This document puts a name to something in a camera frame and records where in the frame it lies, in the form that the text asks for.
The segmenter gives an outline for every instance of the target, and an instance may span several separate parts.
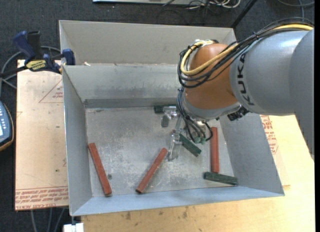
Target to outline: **black device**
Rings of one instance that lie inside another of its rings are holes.
[[[13,121],[6,105],[0,101],[0,151],[6,149],[14,140]]]

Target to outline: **gray carpet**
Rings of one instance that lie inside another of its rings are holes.
[[[298,5],[298,0],[282,0]],[[303,4],[314,0],[300,0]],[[12,39],[20,31],[41,31],[42,45],[59,48],[59,20],[105,21],[140,24],[168,24],[204,27],[230,27],[236,17],[245,8],[249,0],[241,0],[239,7],[226,10],[213,7],[212,11],[188,11],[180,6],[150,4],[93,4],[92,0],[0,0],[0,68],[17,49]],[[314,6],[303,10],[304,17],[315,20]],[[258,0],[235,29],[237,39],[249,36],[267,24],[289,17],[300,17],[299,7],[286,6],[277,0]],[[15,120],[16,91],[3,85],[0,97]],[[15,143],[0,152],[0,232],[33,231],[29,211],[14,211],[15,190]],[[51,231],[53,231],[62,209],[52,212]],[[46,231],[49,209],[34,212],[38,231]],[[58,224],[70,223],[71,217],[66,210]]]

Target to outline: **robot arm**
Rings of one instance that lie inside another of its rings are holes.
[[[229,46],[196,41],[181,54],[179,108],[194,121],[295,114],[314,159],[314,33],[293,21]]]

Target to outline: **wooden table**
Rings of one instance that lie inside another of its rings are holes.
[[[294,116],[270,116],[290,186],[285,196],[82,216],[85,232],[315,231],[315,163]]]

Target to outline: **cardboard sheet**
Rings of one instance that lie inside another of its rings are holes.
[[[62,76],[17,74],[15,210],[67,206]]]

